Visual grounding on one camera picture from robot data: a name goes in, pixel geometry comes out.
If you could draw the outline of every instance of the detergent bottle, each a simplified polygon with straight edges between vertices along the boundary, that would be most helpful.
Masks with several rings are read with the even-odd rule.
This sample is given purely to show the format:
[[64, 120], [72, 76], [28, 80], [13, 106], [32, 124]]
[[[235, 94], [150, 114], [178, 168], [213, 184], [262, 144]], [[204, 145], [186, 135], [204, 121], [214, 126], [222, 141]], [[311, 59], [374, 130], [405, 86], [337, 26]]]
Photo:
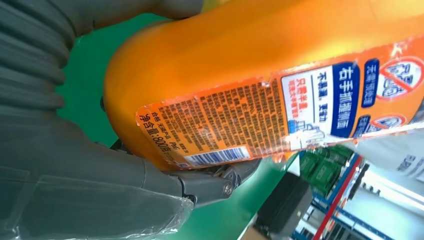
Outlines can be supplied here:
[[418, 128], [422, 26], [422, 0], [231, 0], [128, 39], [105, 110], [164, 171]]

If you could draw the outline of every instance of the plastic wrap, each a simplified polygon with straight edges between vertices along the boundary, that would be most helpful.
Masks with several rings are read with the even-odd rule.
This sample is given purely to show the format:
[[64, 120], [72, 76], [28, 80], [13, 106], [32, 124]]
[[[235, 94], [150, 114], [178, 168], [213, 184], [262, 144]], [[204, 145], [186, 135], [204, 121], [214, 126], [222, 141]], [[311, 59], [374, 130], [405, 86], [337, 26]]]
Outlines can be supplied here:
[[193, 209], [186, 198], [132, 186], [1, 175], [8, 179], [0, 181], [2, 240], [156, 239], [177, 232]]

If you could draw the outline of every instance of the transparent plastic film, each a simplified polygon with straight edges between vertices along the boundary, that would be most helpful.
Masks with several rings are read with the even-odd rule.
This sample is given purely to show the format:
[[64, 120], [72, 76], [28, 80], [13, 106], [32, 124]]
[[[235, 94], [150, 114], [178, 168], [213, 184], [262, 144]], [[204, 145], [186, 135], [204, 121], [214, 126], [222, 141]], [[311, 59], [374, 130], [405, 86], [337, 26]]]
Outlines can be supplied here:
[[141, 106], [170, 165], [203, 168], [421, 128], [423, 37]]
[[24, 172], [1, 181], [0, 239], [160, 239], [175, 233], [193, 203], [138, 187], [53, 176], [25, 181]]

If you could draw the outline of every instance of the white wall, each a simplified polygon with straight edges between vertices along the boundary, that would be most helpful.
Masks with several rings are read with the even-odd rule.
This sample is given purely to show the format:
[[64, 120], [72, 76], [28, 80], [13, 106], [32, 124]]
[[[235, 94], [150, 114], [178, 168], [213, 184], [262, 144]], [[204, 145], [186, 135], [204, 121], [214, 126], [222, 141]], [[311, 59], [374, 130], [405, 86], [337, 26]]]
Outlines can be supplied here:
[[344, 209], [395, 240], [424, 240], [424, 217], [365, 189], [359, 188]]

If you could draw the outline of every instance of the barcode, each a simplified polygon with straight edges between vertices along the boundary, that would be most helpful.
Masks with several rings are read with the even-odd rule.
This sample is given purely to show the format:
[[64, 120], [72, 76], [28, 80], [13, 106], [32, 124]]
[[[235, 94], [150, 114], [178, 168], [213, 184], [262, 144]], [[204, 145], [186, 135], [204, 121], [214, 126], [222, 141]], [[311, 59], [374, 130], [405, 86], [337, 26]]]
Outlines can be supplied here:
[[215, 165], [242, 159], [249, 159], [249, 151], [245, 146], [229, 148], [221, 151], [211, 151], [203, 154], [184, 157], [195, 166]]

